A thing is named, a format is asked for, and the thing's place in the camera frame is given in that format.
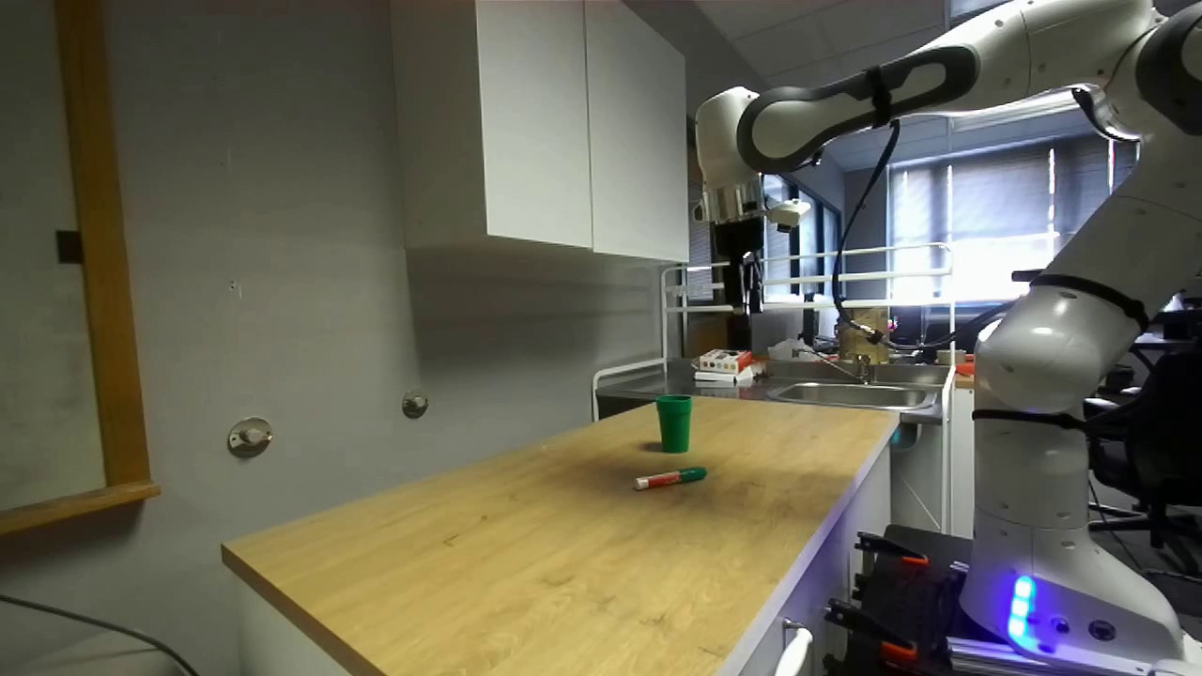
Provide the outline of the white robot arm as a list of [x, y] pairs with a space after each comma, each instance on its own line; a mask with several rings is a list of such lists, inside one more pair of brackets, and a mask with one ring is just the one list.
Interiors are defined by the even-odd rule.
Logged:
[[926, 46], [827, 85], [727, 85], [695, 110], [707, 217], [827, 141], [919, 113], [1073, 95], [1138, 141], [1129, 175], [978, 342], [978, 518], [963, 612], [1058, 673], [1198, 676], [1168, 597], [1089, 537], [1084, 394], [1192, 285], [1202, 247], [1202, 6], [1001, 0]]

